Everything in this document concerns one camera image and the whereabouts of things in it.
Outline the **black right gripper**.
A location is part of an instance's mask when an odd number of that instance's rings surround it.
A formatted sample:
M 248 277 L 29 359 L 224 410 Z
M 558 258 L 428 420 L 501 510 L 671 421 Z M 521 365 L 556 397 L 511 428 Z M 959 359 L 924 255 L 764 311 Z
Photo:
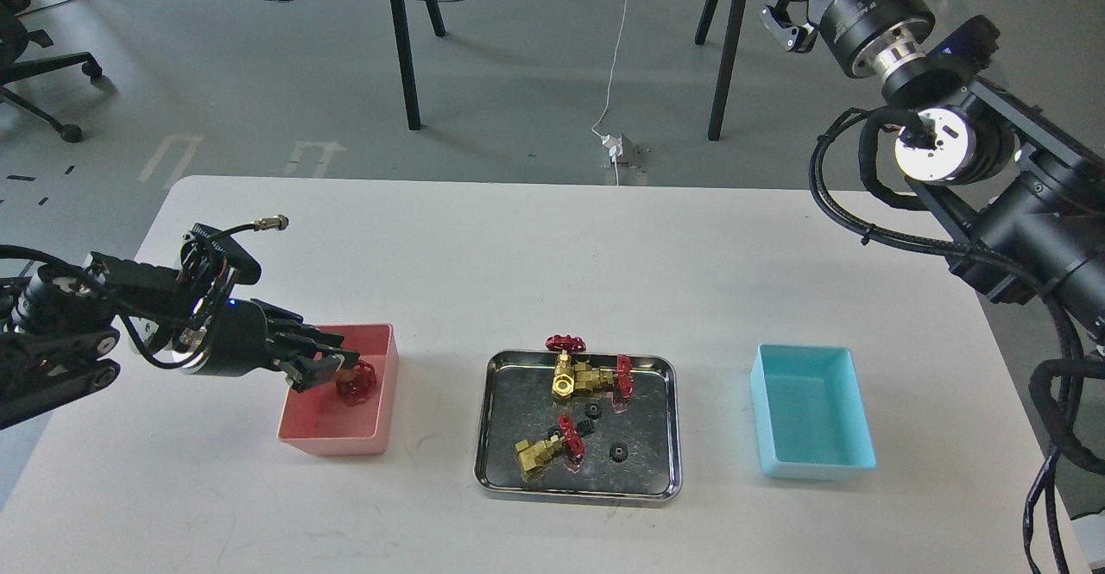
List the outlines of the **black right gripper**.
M 874 75 L 863 52 L 892 28 L 904 24 L 912 36 L 924 40 L 935 27 L 935 15 L 924 0 L 825 0 L 815 2 L 814 28 L 809 20 L 794 21 L 789 12 L 791 3 L 809 1 L 815 0 L 767 0 L 762 27 L 790 54 L 808 54 L 819 33 L 849 79 Z

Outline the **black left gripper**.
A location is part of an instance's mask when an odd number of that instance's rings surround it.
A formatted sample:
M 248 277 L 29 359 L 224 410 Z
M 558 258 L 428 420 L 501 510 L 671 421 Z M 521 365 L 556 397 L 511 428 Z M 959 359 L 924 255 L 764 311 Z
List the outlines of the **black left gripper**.
M 180 371 L 187 375 L 222 377 L 238 377 L 254 369 L 281 372 L 280 358 L 275 349 L 269 348 L 269 341 L 278 331 L 294 331 L 294 344 L 301 356 L 285 359 L 283 371 L 293 392 L 307 392 L 334 380 L 344 361 L 358 361 L 362 355 L 346 346 L 341 331 L 312 325 L 295 331 L 299 324 L 303 316 L 288 309 L 260 300 L 229 299 L 215 323 L 213 341 L 201 357 Z

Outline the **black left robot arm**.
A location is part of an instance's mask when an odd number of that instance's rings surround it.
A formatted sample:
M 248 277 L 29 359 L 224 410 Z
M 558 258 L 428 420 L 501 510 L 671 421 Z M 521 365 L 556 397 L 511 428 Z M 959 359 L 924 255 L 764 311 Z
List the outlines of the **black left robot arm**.
M 3 246 L 3 259 L 38 263 L 31 275 L 3 279 L 1 425 L 12 427 L 106 388 L 122 367 L 110 351 L 129 337 L 158 369 L 238 377 L 281 373 L 293 392 L 335 382 L 362 401 L 371 367 L 343 335 L 320 331 L 290 310 L 232 296 L 262 271 L 236 243 L 245 231 L 284 230 L 277 215 L 183 236 L 179 267 L 151 267 L 93 252 L 85 267 Z

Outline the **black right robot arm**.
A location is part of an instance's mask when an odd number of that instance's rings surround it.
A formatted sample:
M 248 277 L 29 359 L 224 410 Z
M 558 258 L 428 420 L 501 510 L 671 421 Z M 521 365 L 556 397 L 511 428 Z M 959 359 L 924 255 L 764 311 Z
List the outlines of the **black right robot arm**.
M 786 51 L 804 54 L 822 40 L 849 79 L 881 82 L 884 106 L 851 107 L 818 138 L 809 173 L 818 207 L 865 243 L 940 255 L 992 303 L 1036 299 L 1050 312 L 1060 354 L 1027 382 L 1048 449 L 1027 492 L 1022 535 L 1031 554 L 1036 507 L 1045 507 L 1065 573 L 1057 460 L 1102 474 L 1102 456 L 1075 432 L 1083 386 L 1102 380 L 1102 158 L 983 76 L 1000 35 L 986 15 L 936 46 L 923 44 L 935 27 L 924 0 L 766 0 L 761 15 Z M 870 223 L 831 197 L 824 157 L 854 125 L 864 189 L 899 211 L 932 213 L 946 240 Z

